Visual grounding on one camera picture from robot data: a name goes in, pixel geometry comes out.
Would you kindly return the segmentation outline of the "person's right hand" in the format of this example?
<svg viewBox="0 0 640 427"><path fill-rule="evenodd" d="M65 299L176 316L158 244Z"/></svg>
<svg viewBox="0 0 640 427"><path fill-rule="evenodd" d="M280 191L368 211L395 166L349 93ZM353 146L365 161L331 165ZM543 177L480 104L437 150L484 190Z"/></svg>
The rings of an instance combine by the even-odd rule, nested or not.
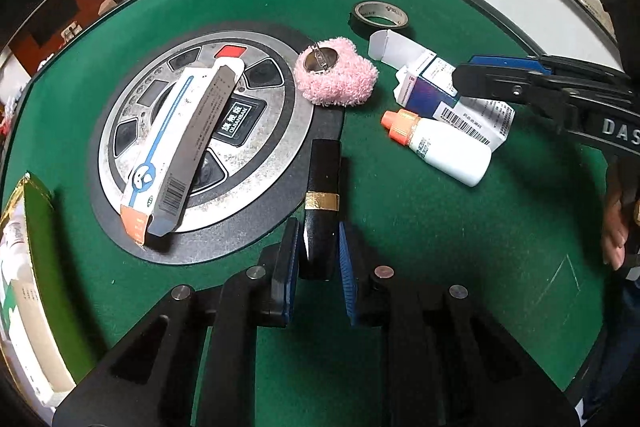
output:
<svg viewBox="0 0 640 427"><path fill-rule="evenodd" d="M602 258L614 271L625 261L625 245L629 235L628 217L623 205L624 187L620 179L620 162L611 162L606 170L601 247Z"/></svg>

